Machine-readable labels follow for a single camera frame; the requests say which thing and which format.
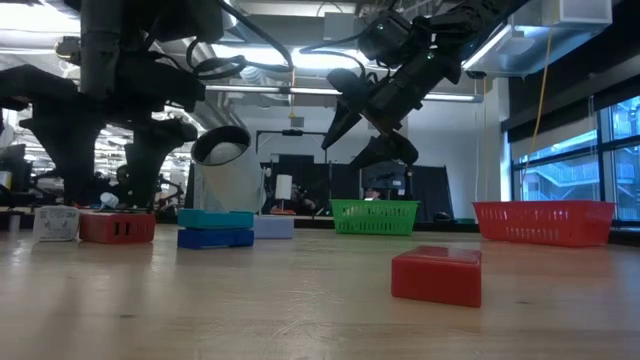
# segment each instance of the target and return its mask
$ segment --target white cylinder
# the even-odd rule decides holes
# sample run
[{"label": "white cylinder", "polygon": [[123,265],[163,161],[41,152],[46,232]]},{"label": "white cylinder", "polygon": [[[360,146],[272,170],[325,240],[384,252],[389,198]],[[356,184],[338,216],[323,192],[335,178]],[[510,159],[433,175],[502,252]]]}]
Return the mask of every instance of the white cylinder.
[{"label": "white cylinder", "polygon": [[191,157],[221,211],[258,212],[262,208],[262,169],[246,130],[237,126],[211,130],[193,144]]},{"label": "white cylinder", "polygon": [[278,175],[276,178],[276,199],[291,200],[291,185],[293,177],[291,175]]}]

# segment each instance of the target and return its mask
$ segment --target red basket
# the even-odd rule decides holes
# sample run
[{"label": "red basket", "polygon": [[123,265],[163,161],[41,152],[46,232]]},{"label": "red basket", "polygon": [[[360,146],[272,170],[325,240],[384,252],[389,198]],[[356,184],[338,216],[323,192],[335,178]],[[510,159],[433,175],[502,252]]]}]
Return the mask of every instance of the red basket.
[{"label": "red basket", "polygon": [[567,247],[607,243],[615,204],[599,201],[474,203],[489,240]]}]

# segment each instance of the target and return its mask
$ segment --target red block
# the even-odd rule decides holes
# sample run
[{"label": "red block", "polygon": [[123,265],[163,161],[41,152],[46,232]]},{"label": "red block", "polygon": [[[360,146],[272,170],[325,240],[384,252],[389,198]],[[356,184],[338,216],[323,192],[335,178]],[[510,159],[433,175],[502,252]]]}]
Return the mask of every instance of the red block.
[{"label": "red block", "polygon": [[153,214],[83,213],[80,239],[103,244],[134,244],[153,241]]},{"label": "red block", "polygon": [[482,253],[420,246],[391,262],[391,295],[451,305],[482,304]]}]

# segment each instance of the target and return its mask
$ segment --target ceiling light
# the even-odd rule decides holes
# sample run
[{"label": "ceiling light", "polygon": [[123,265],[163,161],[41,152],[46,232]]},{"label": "ceiling light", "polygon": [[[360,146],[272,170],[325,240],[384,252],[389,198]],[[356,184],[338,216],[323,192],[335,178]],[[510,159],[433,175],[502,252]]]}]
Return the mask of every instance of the ceiling light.
[{"label": "ceiling light", "polygon": [[460,102],[474,102],[479,97],[474,95],[455,95],[455,94],[427,94],[424,100],[431,101],[460,101]]},{"label": "ceiling light", "polygon": [[114,144],[118,144],[118,145],[126,145],[129,143],[129,141],[127,141],[127,139],[122,138],[122,137],[117,137],[117,136],[111,136],[107,138],[107,141],[111,141]]},{"label": "ceiling light", "polygon": [[5,55],[51,55],[55,51],[51,49],[21,49],[14,47],[0,46],[0,54]]},{"label": "ceiling light", "polygon": [[302,0],[245,0],[242,2],[242,9],[254,15],[322,17],[325,16],[326,13],[353,14],[356,11],[356,4],[353,2],[331,2],[330,4],[324,4],[320,1]]},{"label": "ceiling light", "polygon": [[275,86],[207,85],[207,90],[260,94],[281,93],[280,88]]},{"label": "ceiling light", "polygon": [[476,51],[473,56],[471,56],[467,61],[462,63],[462,68],[467,70],[475,65],[482,57],[484,57],[489,50],[491,50],[494,46],[502,40],[509,32],[511,31],[511,25],[505,25],[500,32],[496,34],[496,36],[492,37],[480,50]]},{"label": "ceiling light", "polygon": [[[247,60],[268,64],[268,65],[282,65],[285,63],[284,58],[280,53],[273,48],[257,47],[257,46],[225,46],[225,45],[211,45],[216,56],[221,58],[228,58],[236,55],[243,55]],[[364,54],[357,50],[336,50],[346,55],[350,55],[358,59],[360,62],[367,63],[367,59]],[[301,54],[300,49],[294,49],[291,52],[291,59],[293,64],[297,68],[301,69],[334,69],[334,68],[346,68],[353,69],[358,66],[355,61],[335,55],[322,55],[322,54]]]},{"label": "ceiling light", "polygon": [[335,89],[313,89],[313,88],[290,88],[292,94],[302,95],[340,95],[340,91]]},{"label": "ceiling light", "polygon": [[0,14],[1,29],[80,34],[80,18],[71,18],[51,6],[0,3]]},{"label": "ceiling light", "polygon": [[[209,91],[260,93],[260,94],[296,94],[296,95],[320,95],[338,96],[340,92],[327,88],[298,88],[275,86],[244,86],[244,85],[207,85]],[[458,95],[431,93],[424,97],[425,101],[458,101],[458,102],[482,102],[483,97],[477,95]]]}]

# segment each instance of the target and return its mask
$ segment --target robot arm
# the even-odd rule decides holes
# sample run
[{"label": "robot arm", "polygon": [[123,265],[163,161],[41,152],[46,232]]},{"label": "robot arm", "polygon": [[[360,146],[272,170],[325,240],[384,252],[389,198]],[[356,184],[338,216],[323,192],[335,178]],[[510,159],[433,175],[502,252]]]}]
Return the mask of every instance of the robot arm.
[{"label": "robot arm", "polygon": [[391,159],[412,165],[418,152],[396,132],[400,121],[444,78],[457,84],[461,61],[469,58],[492,31],[528,0],[468,0],[442,15],[416,17],[412,23],[389,9],[370,23],[358,47],[370,60],[397,68],[375,82],[333,70],[327,79],[342,95],[322,144],[327,149],[362,116],[380,132],[351,163],[353,169]]}]

